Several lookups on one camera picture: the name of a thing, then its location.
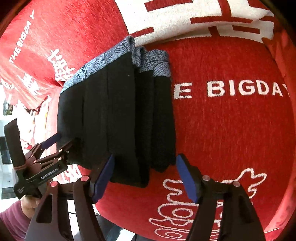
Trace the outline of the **maroon sleeve forearm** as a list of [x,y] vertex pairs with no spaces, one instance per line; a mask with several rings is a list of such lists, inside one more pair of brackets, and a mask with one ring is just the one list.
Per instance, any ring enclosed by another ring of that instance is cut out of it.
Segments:
[[21,201],[1,212],[1,240],[25,240],[31,219],[22,211]]

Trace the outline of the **operator left hand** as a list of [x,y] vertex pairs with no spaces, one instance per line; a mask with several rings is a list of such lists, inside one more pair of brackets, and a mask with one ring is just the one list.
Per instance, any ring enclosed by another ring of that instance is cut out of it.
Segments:
[[31,195],[25,195],[21,200],[21,209],[23,214],[31,219],[34,214],[35,210],[38,207],[39,203],[41,202],[41,199],[37,197],[33,197]]

